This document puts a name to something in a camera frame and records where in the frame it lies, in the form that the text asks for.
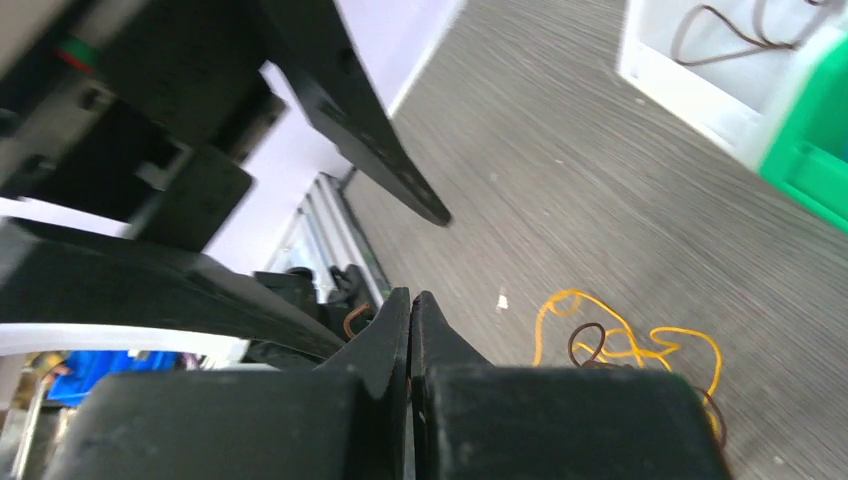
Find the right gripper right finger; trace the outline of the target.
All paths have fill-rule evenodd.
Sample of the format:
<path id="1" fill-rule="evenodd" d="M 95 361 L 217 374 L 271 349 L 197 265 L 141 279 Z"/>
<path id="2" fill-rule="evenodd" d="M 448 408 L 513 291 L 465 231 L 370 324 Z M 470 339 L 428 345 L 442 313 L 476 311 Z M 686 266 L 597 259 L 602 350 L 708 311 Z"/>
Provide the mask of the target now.
<path id="1" fill-rule="evenodd" d="M 628 367 L 497 367 L 434 295 L 410 314 L 420 479 L 725 479 L 696 390 Z"/>

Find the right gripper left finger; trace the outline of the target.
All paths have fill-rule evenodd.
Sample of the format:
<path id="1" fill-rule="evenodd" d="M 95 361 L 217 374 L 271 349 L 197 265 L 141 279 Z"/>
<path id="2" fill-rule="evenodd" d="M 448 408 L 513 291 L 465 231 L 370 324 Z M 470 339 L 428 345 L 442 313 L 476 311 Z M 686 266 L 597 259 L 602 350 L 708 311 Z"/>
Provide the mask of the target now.
<path id="1" fill-rule="evenodd" d="M 410 294 L 314 368 L 113 374 L 49 479 L 400 479 Z"/>

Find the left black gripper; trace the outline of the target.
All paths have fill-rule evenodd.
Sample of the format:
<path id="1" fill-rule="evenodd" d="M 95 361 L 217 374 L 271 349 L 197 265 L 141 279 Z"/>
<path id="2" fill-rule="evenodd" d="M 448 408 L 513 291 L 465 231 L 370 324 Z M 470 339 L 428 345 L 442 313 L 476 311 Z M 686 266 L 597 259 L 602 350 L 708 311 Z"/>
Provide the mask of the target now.
<path id="1" fill-rule="evenodd" d="M 1 196 L 122 222 L 1 223 L 1 320 L 162 328 L 325 360 L 317 320 L 203 250 L 286 113 L 234 1 L 5 1 Z"/>

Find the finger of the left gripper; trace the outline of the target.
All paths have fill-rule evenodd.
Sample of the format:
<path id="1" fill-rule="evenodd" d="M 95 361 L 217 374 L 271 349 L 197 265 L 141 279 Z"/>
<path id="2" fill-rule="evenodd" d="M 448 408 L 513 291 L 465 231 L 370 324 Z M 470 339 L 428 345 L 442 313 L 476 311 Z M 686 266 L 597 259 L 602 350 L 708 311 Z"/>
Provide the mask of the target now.
<path id="1" fill-rule="evenodd" d="M 401 144 L 332 1 L 261 1 L 267 58 L 310 124 L 357 170 L 425 220 L 452 215 Z"/>

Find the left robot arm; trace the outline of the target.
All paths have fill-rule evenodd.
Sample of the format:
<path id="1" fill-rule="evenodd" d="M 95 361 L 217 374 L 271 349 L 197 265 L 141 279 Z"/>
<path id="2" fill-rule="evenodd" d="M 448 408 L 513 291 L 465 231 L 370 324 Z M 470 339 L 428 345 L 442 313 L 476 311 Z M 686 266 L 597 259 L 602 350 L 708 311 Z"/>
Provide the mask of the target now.
<path id="1" fill-rule="evenodd" d="M 368 302 L 331 267 L 241 274 L 206 248 L 256 179 L 287 105 L 429 222 L 449 210 L 411 161 L 336 1 L 5 1 L 1 5 L 1 352 L 219 352 L 315 364 Z"/>

